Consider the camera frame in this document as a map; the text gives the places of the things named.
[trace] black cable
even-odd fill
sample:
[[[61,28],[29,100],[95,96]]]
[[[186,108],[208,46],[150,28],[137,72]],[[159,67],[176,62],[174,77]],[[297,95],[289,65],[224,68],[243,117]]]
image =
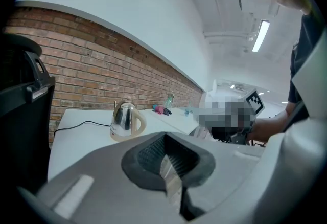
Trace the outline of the black cable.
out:
[[[84,122],[82,122],[81,124],[79,124],[79,125],[77,125],[77,126],[74,126],[74,127],[70,127],[70,128],[60,128],[60,129],[58,129],[58,130],[56,130],[56,131],[54,132],[54,136],[56,135],[56,132],[57,132],[57,131],[66,130],[66,129],[72,129],[72,128],[77,128],[77,127],[79,127],[80,125],[82,125],[82,124],[84,124],[84,123],[86,123],[86,122],[94,123],[94,124],[97,124],[97,125],[100,125],[100,126],[110,127],[110,125],[101,124],[101,123],[97,123],[97,122],[94,122],[94,121],[87,120],[87,121],[84,121]]]

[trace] person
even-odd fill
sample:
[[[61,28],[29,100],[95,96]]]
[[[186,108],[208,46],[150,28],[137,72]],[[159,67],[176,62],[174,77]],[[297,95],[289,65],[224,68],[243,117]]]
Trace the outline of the person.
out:
[[[313,0],[275,1],[282,6],[297,9],[303,13],[299,40],[294,44],[293,50],[290,49],[292,50],[291,78],[293,78],[307,57],[313,51],[325,23],[317,5]],[[308,113],[302,102],[301,96],[297,92],[291,80],[288,104],[285,110],[274,118],[256,119],[247,140],[267,142],[272,135],[285,131],[291,123],[305,119],[306,117],[308,117]]]

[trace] black office chair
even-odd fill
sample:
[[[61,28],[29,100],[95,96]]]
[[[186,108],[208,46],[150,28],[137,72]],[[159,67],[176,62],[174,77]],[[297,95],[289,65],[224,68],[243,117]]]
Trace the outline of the black office chair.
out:
[[[55,88],[39,59],[41,47],[15,34],[2,34],[0,132],[6,151],[5,176],[35,194],[46,182],[49,119]]]

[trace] ceiling light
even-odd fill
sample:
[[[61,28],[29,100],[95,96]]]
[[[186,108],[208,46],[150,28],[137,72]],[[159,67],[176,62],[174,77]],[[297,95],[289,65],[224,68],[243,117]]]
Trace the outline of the ceiling light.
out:
[[[267,20],[262,20],[259,28],[259,34],[258,37],[256,38],[254,47],[252,49],[253,52],[258,52],[259,48],[261,47],[262,42],[265,39],[265,36],[267,34],[268,28],[269,28],[269,21]]]

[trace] pink object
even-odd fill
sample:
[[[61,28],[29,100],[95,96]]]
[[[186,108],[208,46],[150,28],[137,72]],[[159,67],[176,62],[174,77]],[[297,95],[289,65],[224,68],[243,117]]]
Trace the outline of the pink object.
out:
[[[159,114],[164,113],[164,107],[163,106],[156,106],[155,111],[158,112]]]

